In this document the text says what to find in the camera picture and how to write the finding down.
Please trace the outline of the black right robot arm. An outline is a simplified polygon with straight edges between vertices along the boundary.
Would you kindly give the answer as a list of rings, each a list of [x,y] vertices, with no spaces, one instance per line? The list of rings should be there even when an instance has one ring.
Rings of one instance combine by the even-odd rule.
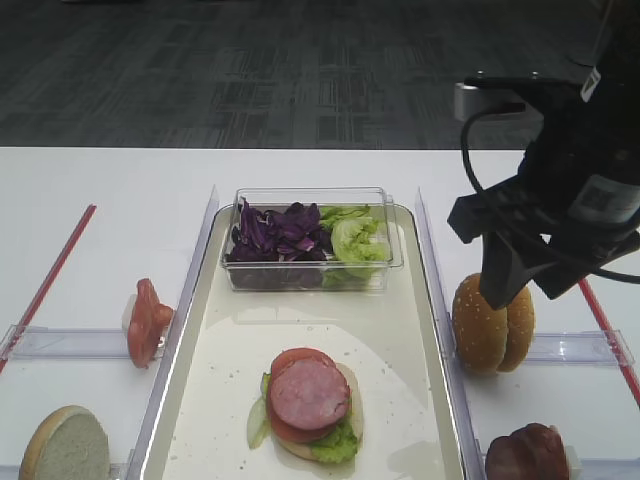
[[[583,83],[477,75],[458,83],[464,133],[479,120],[530,110],[543,119],[516,174],[473,183],[448,218],[483,241],[480,291],[502,308],[529,283],[555,299],[587,275],[638,277],[608,264],[639,248],[639,5],[630,2]]]

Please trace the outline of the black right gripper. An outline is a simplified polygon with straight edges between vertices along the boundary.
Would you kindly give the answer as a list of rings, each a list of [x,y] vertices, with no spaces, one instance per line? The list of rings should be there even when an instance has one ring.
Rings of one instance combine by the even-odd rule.
[[[448,224],[465,244],[483,243],[480,293],[498,310],[509,305],[529,282],[556,299],[588,275],[638,283],[639,276],[604,266],[639,251],[639,215],[606,228],[546,208],[519,175],[483,188],[471,165],[462,164],[474,193],[456,199]]]

